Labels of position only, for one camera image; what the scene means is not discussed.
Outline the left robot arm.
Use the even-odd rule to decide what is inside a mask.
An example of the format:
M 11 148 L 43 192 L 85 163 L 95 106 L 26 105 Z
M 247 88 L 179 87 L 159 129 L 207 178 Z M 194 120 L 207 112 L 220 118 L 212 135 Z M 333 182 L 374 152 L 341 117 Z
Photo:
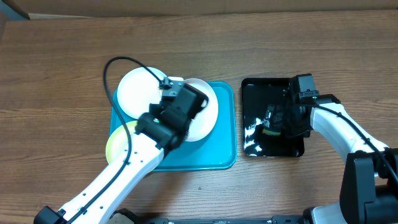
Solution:
M 185 140 L 192 119 L 208 104 L 208 97 L 184 84 L 174 96 L 164 95 L 142 114 L 127 148 L 92 183 L 58 211 L 45 206 L 38 223 L 106 223 L 132 189 Z

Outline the green yellow sponge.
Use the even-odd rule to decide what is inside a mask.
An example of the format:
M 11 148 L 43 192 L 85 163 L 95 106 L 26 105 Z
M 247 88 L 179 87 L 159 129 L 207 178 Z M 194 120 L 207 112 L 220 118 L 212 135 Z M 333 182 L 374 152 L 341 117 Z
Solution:
M 280 136 L 283 116 L 284 108 L 281 105 L 269 104 L 263 120 L 262 133 L 270 136 Z

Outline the yellow plate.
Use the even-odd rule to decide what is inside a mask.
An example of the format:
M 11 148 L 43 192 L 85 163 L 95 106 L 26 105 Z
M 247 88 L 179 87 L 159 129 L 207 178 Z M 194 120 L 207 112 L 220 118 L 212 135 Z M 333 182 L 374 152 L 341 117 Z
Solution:
M 117 159 L 120 153 L 127 150 L 127 145 L 127 133 L 124 126 L 121 125 L 112 132 L 106 143 L 105 155 L 108 164 Z

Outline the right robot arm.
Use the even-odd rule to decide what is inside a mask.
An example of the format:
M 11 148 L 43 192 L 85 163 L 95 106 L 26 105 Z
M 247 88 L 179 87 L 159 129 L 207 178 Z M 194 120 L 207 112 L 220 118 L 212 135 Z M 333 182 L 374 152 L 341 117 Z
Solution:
M 397 149 L 367 133 L 333 95 L 291 96 L 290 130 L 321 134 L 345 162 L 339 200 L 308 208 L 299 223 L 397 223 Z

